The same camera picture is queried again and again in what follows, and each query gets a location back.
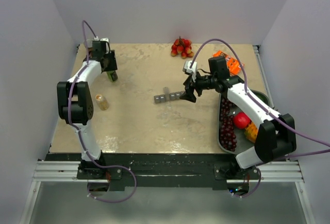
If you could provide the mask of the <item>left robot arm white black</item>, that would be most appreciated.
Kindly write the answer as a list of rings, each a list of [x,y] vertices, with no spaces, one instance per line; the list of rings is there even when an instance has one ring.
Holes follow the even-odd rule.
[[[87,51],[77,73],[67,81],[57,83],[57,103],[59,117],[74,129],[79,140],[82,168],[91,163],[89,174],[101,179],[106,175],[108,166],[91,125],[94,106],[90,85],[103,72],[116,71],[118,67],[108,38],[94,38],[91,45],[91,51]]]

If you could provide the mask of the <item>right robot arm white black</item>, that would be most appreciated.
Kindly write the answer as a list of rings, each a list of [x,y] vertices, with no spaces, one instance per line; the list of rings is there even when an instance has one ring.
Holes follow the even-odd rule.
[[[242,179],[248,168],[260,163],[272,162],[296,150],[294,119],[291,115],[281,115],[271,109],[244,84],[239,76],[231,76],[224,57],[208,60],[210,74],[202,76],[197,71],[197,63],[188,60],[183,72],[188,76],[184,82],[182,100],[196,102],[204,90],[216,90],[235,104],[256,125],[258,133],[255,145],[236,155],[236,163],[229,168],[231,176]]]

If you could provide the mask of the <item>green lidded pill bottle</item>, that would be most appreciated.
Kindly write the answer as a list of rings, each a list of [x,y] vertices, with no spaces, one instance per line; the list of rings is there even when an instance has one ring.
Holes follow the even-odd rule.
[[[108,71],[107,76],[111,82],[116,82],[118,80],[118,75],[116,71]]]

